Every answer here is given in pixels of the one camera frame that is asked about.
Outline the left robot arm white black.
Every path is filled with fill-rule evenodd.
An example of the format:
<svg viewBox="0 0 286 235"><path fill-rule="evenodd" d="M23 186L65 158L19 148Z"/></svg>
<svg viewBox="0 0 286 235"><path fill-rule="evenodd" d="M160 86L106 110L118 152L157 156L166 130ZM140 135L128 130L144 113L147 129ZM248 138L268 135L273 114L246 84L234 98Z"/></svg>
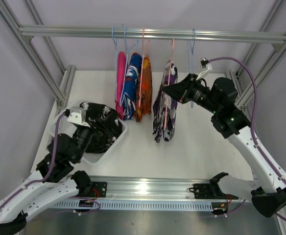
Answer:
<svg viewBox="0 0 286 235"><path fill-rule="evenodd" d="M81 162L88 145L100 134L94 128L78 126L72 136L55 135L36 170L0 201L0 235L17 234L40 213L68 198L95 200L102 196L100 185L85 171L71 173L73 165Z"/></svg>

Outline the black white patterned trousers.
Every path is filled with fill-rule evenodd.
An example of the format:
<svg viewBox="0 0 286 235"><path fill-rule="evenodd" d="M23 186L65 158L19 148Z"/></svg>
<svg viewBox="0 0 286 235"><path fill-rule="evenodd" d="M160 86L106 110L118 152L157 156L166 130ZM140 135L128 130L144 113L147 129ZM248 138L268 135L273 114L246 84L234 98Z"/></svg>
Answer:
<svg viewBox="0 0 286 235"><path fill-rule="evenodd" d="M79 107L87 111L86 121L91 128L103 131L108 136L110 148L122 133L122 124L116 110L93 102L82 102Z"/></svg>

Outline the purple grey patterned trousers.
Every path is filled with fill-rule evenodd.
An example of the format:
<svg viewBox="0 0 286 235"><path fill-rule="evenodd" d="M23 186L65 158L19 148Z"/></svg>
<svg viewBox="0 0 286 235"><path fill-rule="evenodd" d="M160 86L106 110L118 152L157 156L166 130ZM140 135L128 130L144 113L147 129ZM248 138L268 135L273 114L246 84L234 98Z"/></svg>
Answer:
<svg viewBox="0 0 286 235"><path fill-rule="evenodd" d="M174 85L178 80L177 67L167 62L167 66L163 73L159 91L157 93L153 108L153 134L155 142L159 143L161 138L164 141L172 140L175 133L177 101L163 92L163 87Z"/></svg>

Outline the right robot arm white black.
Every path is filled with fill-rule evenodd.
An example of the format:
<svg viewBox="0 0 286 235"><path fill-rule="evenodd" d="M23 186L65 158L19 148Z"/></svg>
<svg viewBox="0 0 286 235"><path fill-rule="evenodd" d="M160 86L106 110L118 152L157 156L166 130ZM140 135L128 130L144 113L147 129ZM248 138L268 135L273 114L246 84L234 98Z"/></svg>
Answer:
<svg viewBox="0 0 286 235"><path fill-rule="evenodd" d="M257 176L255 181L247 181L222 172L210 179L211 196L220 198L229 194L245 199L265 217L286 206L286 172L261 147L251 132L251 122L235 106L238 92L232 80L217 78L209 88L201 84L196 74L190 73L181 82L164 85L162 91L181 104L192 101L211 112L215 130L239 151Z"/></svg>

